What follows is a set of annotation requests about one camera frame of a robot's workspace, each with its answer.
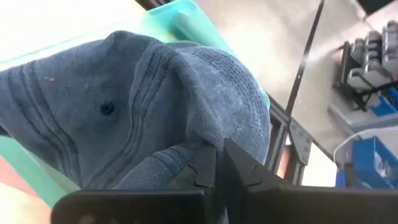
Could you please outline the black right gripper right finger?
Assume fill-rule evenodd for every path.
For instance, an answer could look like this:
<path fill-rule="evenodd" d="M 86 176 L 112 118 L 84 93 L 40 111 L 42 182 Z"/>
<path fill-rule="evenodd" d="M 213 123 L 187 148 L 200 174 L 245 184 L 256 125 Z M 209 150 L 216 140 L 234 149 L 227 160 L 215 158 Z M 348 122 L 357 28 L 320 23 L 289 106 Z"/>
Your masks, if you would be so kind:
<path fill-rule="evenodd" d="M 230 223 L 397 223 L 397 191 L 290 184 L 224 141 Z"/>

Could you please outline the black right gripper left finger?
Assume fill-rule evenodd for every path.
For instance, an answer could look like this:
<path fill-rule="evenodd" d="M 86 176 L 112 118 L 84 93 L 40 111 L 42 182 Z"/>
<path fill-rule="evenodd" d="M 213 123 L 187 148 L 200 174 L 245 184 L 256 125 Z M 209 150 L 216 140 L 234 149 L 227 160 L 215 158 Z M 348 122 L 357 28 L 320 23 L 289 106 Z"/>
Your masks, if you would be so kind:
<path fill-rule="evenodd" d="M 213 223 L 216 149 L 196 152 L 162 190 L 79 190 L 54 206 L 53 224 Z"/>

